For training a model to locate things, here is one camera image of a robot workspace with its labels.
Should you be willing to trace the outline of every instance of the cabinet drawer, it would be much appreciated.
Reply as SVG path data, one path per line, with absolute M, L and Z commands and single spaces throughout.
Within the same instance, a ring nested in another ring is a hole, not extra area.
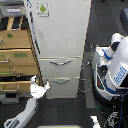
M 43 78 L 78 77 L 82 59 L 38 59 Z
M 0 82 L 0 93 L 3 92 L 30 92 L 31 81 Z
M 31 48 L 27 30 L 0 31 L 0 49 Z
M 17 75 L 36 75 L 38 74 L 36 65 L 0 67 L 0 76 L 17 76 Z
M 31 49 L 0 50 L 0 66 L 34 65 Z
M 48 79 L 50 89 L 46 92 L 48 99 L 52 98 L 76 98 L 78 92 L 78 78 Z

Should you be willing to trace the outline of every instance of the drawer handle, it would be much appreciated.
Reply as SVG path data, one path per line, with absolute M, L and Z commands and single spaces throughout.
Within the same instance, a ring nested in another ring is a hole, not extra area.
M 19 85 L 16 90 L 3 90 L 3 87 L 4 87 L 4 85 L 1 86 L 1 90 L 0 90 L 1 92 L 17 92 L 20 89 Z
M 50 63 L 55 64 L 55 65 L 65 65 L 65 64 L 68 64 L 70 62 L 71 62 L 71 60 L 68 60 L 68 61 L 63 62 L 63 63 L 57 63 L 57 62 L 50 61 Z
M 0 72 L 0 75 L 12 75 L 15 73 L 16 73 L 16 70 L 14 70 L 14 72 L 3 72 L 3 73 Z
M 67 83 L 68 81 L 70 81 L 70 79 L 65 79 L 64 81 L 52 80 L 52 82 L 55 82 L 55 83 L 57 83 L 57 84 L 65 84 L 65 83 Z
M 0 61 L 0 63 L 8 63 L 9 59 L 7 58 L 7 60 L 5 61 Z

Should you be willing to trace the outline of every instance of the floor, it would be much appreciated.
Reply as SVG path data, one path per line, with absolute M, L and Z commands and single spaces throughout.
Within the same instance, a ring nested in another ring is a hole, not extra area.
M 85 58 L 91 59 L 93 56 L 92 44 L 95 43 L 99 46 L 110 45 L 111 36 L 115 32 L 126 36 L 120 22 L 120 11 L 126 7 L 128 7 L 128 0 L 124 0 L 124 2 L 106 0 L 103 3 L 92 0 L 85 43 Z M 42 98 L 39 100 L 37 112 L 26 128 L 36 128 L 41 125 L 79 125 L 82 128 L 92 128 L 91 115 L 98 117 L 103 128 L 106 119 L 101 113 L 100 104 L 93 96 L 92 89 L 90 89 L 90 67 L 86 67 L 87 63 L 86 59 L 84 59 L 78 97 L 76 99 L 53 100 L 47 100 L 46 97 Z M 0 128 L 3 128 L 6 119 L 13 118 L 24 110 L 27 100 L 28 98 L 21 98 L 20 102 L 15 105 L 0 103 Z

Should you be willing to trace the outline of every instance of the white robot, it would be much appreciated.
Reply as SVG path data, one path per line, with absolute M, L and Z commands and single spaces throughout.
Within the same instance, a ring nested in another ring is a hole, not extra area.
M 26 108 L 23 112 L 18 114 L 15 118 L 8 119 L 4 123 L 4 128 L 24 128 L 28 121 L 32 118 L 35 114 L 37 107 L 38 107 L 38 99 L 44 96 L 45 92 L 50 88 L 49 82 L 45 87 L 38 86 L 36 83 L 36 76 L 31 78 L 31 87 L 30 92 L 33 98 L 30 98 L 27 101 Z
M 128 37 L 113 34 L 111 46 L 96 47 L 93 91 L 104 103 L 117 104 L 128 89 Z

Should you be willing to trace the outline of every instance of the open drawer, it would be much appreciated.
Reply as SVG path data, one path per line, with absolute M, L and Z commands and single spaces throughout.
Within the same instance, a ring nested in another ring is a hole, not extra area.
M 0 82 L 0 93 L 30 92 L 31 81 Z
M 0 49 L 31 48 L 27 30 L 0 31 Z
M 0 50 L 0 66 L 35 65 L 31 49 Z
M 38 74 L 36 65 L 0 67 L 0 76 L 27 76 L 36 74 Z

